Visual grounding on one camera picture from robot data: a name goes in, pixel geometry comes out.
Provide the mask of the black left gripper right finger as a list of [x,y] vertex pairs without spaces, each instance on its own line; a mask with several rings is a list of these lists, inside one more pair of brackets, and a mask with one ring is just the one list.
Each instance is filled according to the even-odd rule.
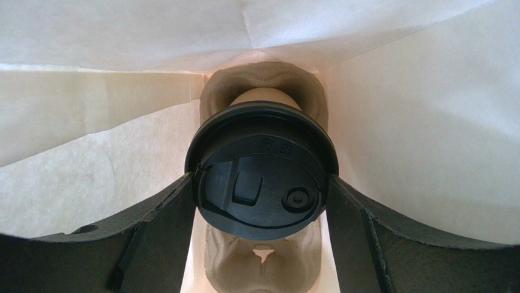
[[327,221],[341,292],[518,292],[519,246],[459,236],[329,178]]

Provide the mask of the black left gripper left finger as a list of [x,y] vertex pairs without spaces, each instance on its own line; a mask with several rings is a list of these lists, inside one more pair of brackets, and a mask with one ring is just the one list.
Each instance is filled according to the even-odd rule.
[[192,175],[70,234],[1,235],[2,292],[179,292],[195,215]]

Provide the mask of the single cardboard cup carrier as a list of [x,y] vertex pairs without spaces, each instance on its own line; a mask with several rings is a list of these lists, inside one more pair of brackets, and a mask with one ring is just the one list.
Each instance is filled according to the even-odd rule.
[[[281,90],[321,127],[328,126],[325,91],[318,79],[293,64],[259,62],[216,71],[200,97],[200,120],[230,107],[242,93]],[[210,226],[196,213],[183,292],[309,292],[322,268],[322,223],[291,236],[254,242]]]

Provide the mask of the brown paper bag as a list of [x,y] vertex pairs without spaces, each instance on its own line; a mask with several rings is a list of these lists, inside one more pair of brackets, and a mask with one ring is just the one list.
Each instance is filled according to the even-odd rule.
[[[208,79],[259,62],[321,83],[349,186],[519,246],[518,1],[2,1],[1,235],[70,234],[188,174]],[[341,292],[327,201],[316,220],[309,292]]]

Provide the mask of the single paper cup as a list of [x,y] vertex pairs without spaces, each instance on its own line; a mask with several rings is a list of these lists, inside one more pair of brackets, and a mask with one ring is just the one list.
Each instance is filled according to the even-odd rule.
[[301,107],[296,103],[296,101],[291,98],[286,93],[281,90],[270,88],[270,87],[260,87],[251,89],[239,95],[230,106],[234,106],[241,103],[252,102],[252,101],[268,101],[274,103],[285,104],[287,106],[293,107],[295,109],[301,110]]

